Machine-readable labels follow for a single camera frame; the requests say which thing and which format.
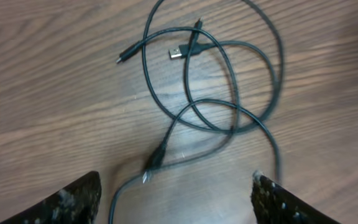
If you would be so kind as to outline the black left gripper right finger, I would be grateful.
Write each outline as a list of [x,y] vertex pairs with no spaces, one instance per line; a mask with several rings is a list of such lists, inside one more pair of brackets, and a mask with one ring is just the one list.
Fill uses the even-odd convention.
[[252,175],[250,196],[258,224],[339,224],[260,171]]

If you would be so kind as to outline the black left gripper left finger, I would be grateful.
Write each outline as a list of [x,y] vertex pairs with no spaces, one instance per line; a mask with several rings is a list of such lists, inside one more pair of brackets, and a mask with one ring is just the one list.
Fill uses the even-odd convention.
[[101,200],[99,172],[91,171],[2,224],[93,224]]

